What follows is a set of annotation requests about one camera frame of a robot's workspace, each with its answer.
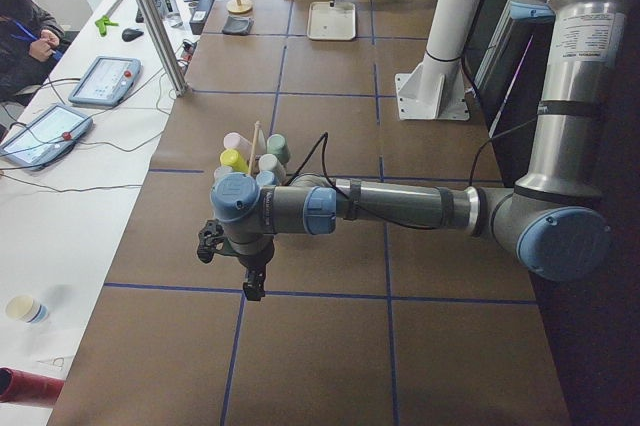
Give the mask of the aluminium frame post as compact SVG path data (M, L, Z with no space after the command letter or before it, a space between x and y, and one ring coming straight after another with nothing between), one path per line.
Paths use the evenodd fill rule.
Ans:
M161 60L164 71L170 79L177 97L181 97L188 90L184 74L169 41L163 21L153 0L136 0L143 13L143 18L150 34L152 43Z

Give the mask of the near teach pendant tablet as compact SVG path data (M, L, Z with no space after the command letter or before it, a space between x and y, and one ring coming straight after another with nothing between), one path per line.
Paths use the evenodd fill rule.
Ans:
M93 126L93 119L55 104L1 144L1 158L17 167L39 170L70 151Z

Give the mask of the black computer mouse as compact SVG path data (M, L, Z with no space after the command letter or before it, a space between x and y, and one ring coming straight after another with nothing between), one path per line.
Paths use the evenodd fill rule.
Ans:
M144 32L137 28L125 28L121 33L121 39L124 42L132 42L135 39L141 37Z

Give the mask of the teach pendant tablet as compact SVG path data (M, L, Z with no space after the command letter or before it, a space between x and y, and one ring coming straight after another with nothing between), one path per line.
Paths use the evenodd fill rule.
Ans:
M138 59L99 56L68 99L75 105L113 108L124 99L140 72L141 62Z
M93 119L55 104L1 144L1 158L17 167L39 170L70 151L93 126Z

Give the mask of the pink cup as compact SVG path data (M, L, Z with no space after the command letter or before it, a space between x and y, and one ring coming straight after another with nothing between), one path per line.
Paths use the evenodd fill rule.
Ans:
M252 143L238 132L227 133L223 145L225 149L237 150L245 159L249 158L252 150Z

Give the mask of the folded grey cloth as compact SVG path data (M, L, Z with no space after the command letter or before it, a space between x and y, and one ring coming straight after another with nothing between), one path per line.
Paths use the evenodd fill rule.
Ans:
M229 15L221 32L225 35L246 36L250 33L253 23L251 17Z

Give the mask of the seated person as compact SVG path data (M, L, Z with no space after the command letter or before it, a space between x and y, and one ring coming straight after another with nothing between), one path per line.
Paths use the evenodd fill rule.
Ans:
M33 0L1 0L1 101L41 85L66 48L64 30Z

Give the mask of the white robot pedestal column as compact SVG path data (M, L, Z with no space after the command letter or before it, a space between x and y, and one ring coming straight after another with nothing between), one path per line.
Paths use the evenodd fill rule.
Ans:
M480 0L437 0L423 60L395 76L401 120L467 121L462 57Z

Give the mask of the black power strip box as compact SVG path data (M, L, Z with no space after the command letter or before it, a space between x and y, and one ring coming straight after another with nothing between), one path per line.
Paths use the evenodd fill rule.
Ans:
M189 3L189 26L193 35L201 35L215 0L193 0Z

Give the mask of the paper cup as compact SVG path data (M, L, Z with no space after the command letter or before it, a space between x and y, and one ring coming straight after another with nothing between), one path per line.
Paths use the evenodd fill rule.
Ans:
M6 315L12 320L22 321L28 324L37 324L44 321L48 315L48 308L30 295L13 297L5 307Z

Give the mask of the blue cup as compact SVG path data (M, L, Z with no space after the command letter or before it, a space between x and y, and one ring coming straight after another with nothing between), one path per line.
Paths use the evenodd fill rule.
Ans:
M281 184L278 176L273 171L268 170L260 171L256 175L255 180L259 187L279 186Z

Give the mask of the green cup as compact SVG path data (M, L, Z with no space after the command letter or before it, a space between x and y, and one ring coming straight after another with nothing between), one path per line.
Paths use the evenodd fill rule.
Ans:
M291 158L287 139L278 133L268 138L267 153L274 155L283 166L286 166Z

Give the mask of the cream rabbit tray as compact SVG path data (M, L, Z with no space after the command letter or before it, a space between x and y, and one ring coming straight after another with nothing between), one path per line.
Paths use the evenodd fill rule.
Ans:
M356 37L356 6L352 2L312 2L307 37L315 41L350 41Z

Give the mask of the green clamp tool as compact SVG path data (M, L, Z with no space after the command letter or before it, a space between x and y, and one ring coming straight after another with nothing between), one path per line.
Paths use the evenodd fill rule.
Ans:
M109 27L117 27L118 25L118 22L112 21L107 15L103 15L95 21L95 26L98 28L98 32L101 37L105 37L107 35Z

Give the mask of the far teach pendant tablet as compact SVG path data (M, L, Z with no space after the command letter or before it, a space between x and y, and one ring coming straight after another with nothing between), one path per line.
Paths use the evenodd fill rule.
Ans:
M68 99L75 105L113 108L124 99L140 72L141 62L138 59L99 56Z

